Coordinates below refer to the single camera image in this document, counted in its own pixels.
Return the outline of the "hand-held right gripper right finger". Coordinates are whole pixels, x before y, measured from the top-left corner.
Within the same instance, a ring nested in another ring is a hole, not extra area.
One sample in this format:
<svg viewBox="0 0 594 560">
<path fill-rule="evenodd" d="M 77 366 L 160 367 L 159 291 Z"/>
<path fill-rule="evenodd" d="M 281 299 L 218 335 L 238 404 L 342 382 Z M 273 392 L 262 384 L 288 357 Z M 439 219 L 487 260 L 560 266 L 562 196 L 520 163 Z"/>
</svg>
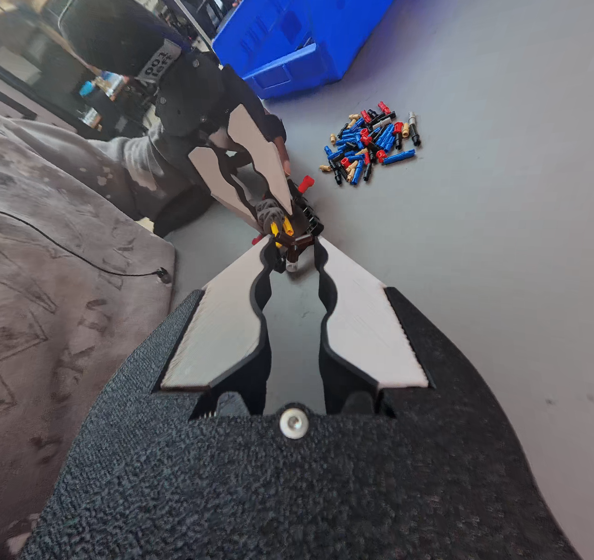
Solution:
<svg viewBox="0 0 594 560">
<path fill-rule="evenodd" d="M 315 242 L 321 322 L 318 365 L 327 415 L 365 394 L 376 410 L 385 390 L 429 388 L 429 374 L 397 315 L 392 289 L 320 237 Z"/>
</svg>

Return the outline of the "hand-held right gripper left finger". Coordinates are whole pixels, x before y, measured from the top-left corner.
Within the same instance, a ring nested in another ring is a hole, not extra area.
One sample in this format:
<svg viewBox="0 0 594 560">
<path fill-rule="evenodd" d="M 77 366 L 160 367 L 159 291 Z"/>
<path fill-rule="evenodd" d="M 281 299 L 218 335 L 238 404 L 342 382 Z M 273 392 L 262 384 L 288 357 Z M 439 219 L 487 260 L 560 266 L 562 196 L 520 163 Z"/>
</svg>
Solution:
<svg viewBox="0 0 594 560">
<path fill-rule="evenodd" d="M 274 239 L 262 239 L 200 291 L 169 359 L 162 391 L 201 394 L 198 411 L 238 393 L 251 415 L 262 415 L 271 371 L 263 314 L 271 297 Z"/>
</svg>

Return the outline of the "black mesh office chair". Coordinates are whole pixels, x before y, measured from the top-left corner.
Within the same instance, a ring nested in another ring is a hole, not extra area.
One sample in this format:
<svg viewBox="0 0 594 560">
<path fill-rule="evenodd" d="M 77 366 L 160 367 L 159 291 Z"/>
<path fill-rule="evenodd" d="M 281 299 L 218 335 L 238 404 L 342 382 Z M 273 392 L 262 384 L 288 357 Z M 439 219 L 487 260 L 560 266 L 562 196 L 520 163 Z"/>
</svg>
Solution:
<svg viewBox="0 0 594 560">
<path fill-rule="evenodd" d="M 136 0 L 70 0 L 58 27 L 86 64 L 149 83 L 190 51 L 177 30 Z"/>
</svg>

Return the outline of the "person's left hand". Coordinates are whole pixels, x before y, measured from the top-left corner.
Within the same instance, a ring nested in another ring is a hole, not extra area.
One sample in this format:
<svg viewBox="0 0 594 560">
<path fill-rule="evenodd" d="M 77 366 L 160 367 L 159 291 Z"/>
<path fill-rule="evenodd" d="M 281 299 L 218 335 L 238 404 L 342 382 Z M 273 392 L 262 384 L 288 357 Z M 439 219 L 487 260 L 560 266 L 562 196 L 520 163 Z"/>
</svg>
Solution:
<svg viewBox="0 0 594 560">
<path fill-rule="evenodd" d="M 291 162 L 287 152 L 285 140 L 281 136 L 279 136 L 273 140 L 273 143 L 278 151 L 278 155 L 280 157 L 280 161 L 282 163 L 285 176 L 289 177 L 291 175 Z"/>
</svg>

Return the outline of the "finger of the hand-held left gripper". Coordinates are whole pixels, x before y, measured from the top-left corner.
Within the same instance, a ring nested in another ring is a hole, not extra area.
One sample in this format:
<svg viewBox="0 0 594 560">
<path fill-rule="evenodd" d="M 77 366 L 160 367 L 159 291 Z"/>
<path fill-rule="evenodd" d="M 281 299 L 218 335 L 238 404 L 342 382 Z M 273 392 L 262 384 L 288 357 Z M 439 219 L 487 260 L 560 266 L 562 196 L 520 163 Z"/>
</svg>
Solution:
<svg viewBox="0 0 594 560">
<path fill-rule="evenodd" d="M 264 234 L 258 223 L 254 196 L 248 187 L 230 172 L 223 155 L 213 148 L 197 147 L 189 153 L 188 158 L 207 185 L 212 197 L 259 233 Z"/>
<path fill-rule="evenodd" d="M 293 215 L 292 195 L 278 149 L 273 142 L 266 140 L 243 104 L 238 104 L 230 112 L 227 134 L 247 150 L 254 169 L 266 180 L 273 198 L 286 214 Z"/>
</svg>

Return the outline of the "person's left forearm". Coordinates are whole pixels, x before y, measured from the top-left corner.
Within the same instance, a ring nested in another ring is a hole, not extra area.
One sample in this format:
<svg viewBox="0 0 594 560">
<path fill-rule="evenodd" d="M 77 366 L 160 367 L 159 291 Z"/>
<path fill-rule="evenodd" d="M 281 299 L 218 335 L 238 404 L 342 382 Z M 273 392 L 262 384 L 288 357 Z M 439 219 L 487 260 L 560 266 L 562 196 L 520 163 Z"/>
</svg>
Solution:
<svg viewBox="0 0 594 560">
<path fill-rule="evenodd" d="M 212 205 L 213 198 L 195 168 L 158 150 L 162 125 L 138 138 L 88 140 L 88 186 L 134 220 L 180 216 L 193 221 Z"/>
</svg>

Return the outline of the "black hoodie drawstring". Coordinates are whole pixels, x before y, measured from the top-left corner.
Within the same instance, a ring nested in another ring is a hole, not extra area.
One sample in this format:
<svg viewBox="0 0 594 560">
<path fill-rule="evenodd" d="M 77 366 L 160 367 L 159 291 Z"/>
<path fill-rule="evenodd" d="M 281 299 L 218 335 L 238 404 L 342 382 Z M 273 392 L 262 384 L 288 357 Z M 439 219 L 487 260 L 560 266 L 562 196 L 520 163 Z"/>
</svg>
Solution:
<svg viewBox="0 0 594 560">
<path fill-rule="evenodd" d="M 119 273 L 116 271 L 111 271 L 109 269 L 100 267 L 99 265 L 93 263 L 92 261 L 86 259 L 83 255 L 80 255 L 77 252 L 71 251 L 69 248 L 67 248 L 66 246 L 60 244 L 59 242 L 57 242 L 56 240 L 54 240 L 52 237 L 50 237 L 49 235 L 47 235 L 44 231 L 42 231 L 41 229 L 37 228 L 35 225 L 33 225 L 30 222 L 27 222 L 26 220 L 23 220 L 22 218 L 19 218 L 18 216 L 15 216 L 13 214 L 10 214 L 8 212 L 5 211 L 1 211 L 1 215 L 3 217 L 9 218 L 13 221 L 17 221 L 23 225 L 25 225 L 26 227 L 28 227 L 29 229 L 34 230 L 36 233 L 38 233 L 39 235 L 41 235 L 45 240 L 47 240 L 48 242 L 50 242 L 51 244 L 53 244 L 54 246 L 56 246 L 58 249 L 62 250 L 63 252 L 69 254 L 70 256 L 76 257 L 77 259 L 83 261 L 84 263 L 86 263 L 87 265 L 89 265 L 90 267 L 96 269 L 98 272 L 104 273 L 104 274 L 108 274 L 114 277 L 121 277 L 121 278 L 144 278 L 144 277 L 156 277 L 158 278 L 162 283 L 164 284 L 171 284 L 172 282 L 172 276 L 171 274 L 168 272 L 167 269 L 165 269 L 164 267 L 159 267 L 156 270 L 149 272 L 149 273 L 140 273 L 140 274 L 129 274 L 129 273 Z"/>
</svg>

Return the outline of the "toy brick engine assembly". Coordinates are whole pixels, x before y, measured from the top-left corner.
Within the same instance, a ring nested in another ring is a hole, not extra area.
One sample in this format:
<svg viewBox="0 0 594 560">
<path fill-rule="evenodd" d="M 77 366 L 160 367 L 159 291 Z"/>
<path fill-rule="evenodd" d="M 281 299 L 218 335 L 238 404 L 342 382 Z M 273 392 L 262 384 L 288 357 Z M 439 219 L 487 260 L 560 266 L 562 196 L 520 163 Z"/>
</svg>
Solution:
<svg viewBox="0 0 594 560">
<path fill-rule="evenodd" d="M 256 204 L 256 219 L 264 234 L 280 236 L 276 242 L 277 257 L 275 270 L 294 273 L 298 269 L 299 257 L 306 248 L 314 244 L 314 239 L 324 229 L 319 216 L 306 199 L 306 192 L 313 187 L 315 180 L 306 175 L 299 185 L 287 180 L 291 194 L 292 214 L 283 214 L 280 205 L 270 196 Z"/>
</svg>

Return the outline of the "pile of toy connector pins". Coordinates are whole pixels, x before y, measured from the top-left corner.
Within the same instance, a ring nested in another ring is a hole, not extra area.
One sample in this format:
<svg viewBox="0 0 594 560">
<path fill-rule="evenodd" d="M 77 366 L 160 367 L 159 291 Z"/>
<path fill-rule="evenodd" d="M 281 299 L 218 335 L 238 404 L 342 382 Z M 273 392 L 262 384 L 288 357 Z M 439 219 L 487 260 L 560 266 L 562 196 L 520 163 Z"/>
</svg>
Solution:
<svg viewBox="0 0 594 560">
<path fill-rule="evenodd" d="M 417 157 L 422 146 L 418 116 L 410 111 L 399 118 L 383 101 L 376 109 L 364 109 L 348 116 L 338 131 L 330 134 L 324 147 L 326 161 L 319 166 L 332 174 L 338 185 L 368 183 L 376 167 L 402 164 Z"/>
</svg>

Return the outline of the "blue plastic bin white label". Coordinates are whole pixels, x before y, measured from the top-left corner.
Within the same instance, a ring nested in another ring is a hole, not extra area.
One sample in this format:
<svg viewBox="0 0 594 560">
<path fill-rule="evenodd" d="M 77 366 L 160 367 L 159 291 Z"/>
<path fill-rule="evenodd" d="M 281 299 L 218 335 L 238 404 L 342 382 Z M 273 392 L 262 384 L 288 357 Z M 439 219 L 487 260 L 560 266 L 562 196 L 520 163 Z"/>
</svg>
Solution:
<svg viewBox="0 0 594 560">
<path fill-rule="evenodd" d="M 305 0 L 315 44 L 314 86 L 338 81 L 394 0 Z"/>
</svg>

